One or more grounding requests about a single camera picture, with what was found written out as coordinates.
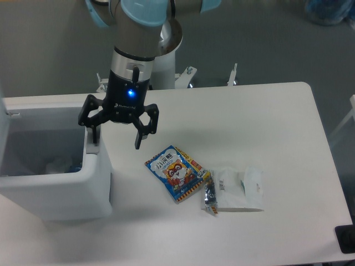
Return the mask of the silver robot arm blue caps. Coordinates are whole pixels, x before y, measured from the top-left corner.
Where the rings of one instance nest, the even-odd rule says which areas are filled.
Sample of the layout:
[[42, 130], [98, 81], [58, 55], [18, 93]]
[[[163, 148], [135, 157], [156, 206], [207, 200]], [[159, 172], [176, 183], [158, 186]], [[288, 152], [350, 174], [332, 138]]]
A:
[[137, 130], [135, 148], [142, 139], [155, 134], [159, 109], [144, 104], [150, 86], [154, 60], [161, 46], [161, 31], [177, 15], [204, 13], [220, 1], [86, 1], [94, 22], [115, 25], [114, 45], [106, 96], [99, 100], [88, 95], [78, 116], [78, 124], [98, 143], [97, 128], [112, 121], [133, 124]]

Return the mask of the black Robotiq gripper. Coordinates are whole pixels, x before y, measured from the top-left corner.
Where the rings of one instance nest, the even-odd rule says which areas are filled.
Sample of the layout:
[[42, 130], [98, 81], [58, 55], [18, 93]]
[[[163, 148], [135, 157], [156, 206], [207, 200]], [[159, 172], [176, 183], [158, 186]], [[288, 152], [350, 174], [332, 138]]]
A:
[[[138, 150], [141, 141], [149, 134], [155, 134], [158, 128], [159, 109], [156, 104], [144, 105], [149, 81], [139, 81], [138, 70], [133, 71], [131, 79], [119, 77], [113, 71], [110, 72], [108, 87], [104, 100], [97, 99], [89, 94], [78, 115], [78, 125], [92, 130], [93, 143], [98, 143], [97, 128], [107, 121], [133, 125], [137, 129], [135, 149]], [[91, 111], [102, 110], [89, 117]], [[139, 119], [147, 113], [149, 123], [144, 125]]]

